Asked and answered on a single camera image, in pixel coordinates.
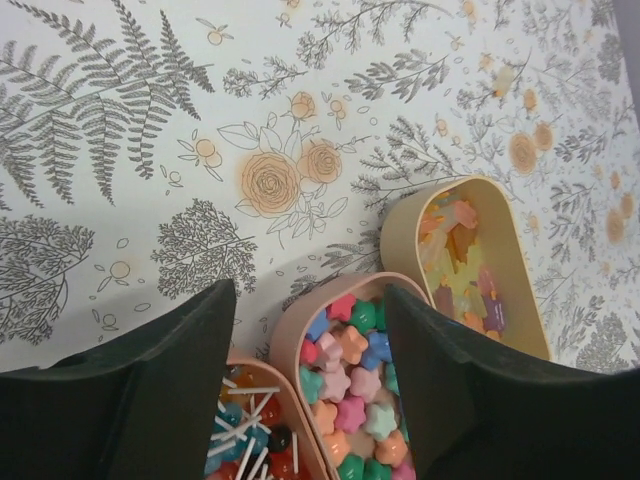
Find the pink lollipop tray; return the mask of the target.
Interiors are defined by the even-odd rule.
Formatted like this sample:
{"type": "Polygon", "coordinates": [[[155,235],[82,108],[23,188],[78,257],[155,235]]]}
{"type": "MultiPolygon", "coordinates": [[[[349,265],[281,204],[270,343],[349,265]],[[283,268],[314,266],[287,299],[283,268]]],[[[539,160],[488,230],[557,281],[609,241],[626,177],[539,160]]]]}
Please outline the pink lollipop tray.
{"type": "Polygon", "coordinates": [[[329,479],[302,404],[268,364],[232,350],[209,438],[205,479],[329,479]]]}

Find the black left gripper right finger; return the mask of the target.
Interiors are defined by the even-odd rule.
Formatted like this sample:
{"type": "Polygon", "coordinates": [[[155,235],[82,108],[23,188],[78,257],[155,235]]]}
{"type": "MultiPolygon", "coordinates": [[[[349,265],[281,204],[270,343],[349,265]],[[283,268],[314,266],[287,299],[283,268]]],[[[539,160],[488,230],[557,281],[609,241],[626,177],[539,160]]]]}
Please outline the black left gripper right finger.
{"type": "Polygon", "coordinates": [[[635,479],[639,373],[538,359],[388,286],[386,324],[420,479],[635,479]]]}

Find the floral patterned table mat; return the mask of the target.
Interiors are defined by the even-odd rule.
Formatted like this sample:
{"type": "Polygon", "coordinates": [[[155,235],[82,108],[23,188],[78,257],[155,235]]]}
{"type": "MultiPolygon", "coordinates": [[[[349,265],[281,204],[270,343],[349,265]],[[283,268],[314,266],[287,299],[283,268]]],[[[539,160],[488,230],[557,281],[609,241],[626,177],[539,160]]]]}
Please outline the floral patterned table mat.
{"type": "Polygon", "coordinates": [[[399,198],[511,202],[552,357],[639,363],[639,129],[610,1],[5,1],[1,367],[219,279],[233,344],[380,267],[399,198]]]}

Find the beige gummy candy tray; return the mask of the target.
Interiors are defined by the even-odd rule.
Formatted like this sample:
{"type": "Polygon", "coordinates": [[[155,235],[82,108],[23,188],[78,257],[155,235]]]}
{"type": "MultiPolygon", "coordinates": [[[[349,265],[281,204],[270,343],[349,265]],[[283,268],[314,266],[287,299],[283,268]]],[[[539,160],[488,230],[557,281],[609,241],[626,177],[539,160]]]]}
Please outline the beige gummy candy tray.
{"type": "Polygon", "coordinates": [[[482,176],[397,201],[380,234],[382,265],[420,286],[443,315],[547,360],[544,333],[511,206],[482,176]]]}

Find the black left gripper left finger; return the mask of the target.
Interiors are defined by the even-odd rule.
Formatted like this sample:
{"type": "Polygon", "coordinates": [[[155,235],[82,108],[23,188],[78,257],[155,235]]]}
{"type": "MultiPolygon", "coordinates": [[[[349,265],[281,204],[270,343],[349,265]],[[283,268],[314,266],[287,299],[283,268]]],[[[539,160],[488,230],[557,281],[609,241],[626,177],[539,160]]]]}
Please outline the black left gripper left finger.
{"type": "Polygon", "coordinates": [[[5,479],[200,479],[236,292],[174,310],[47,369],[1,377],[5,479]]]}

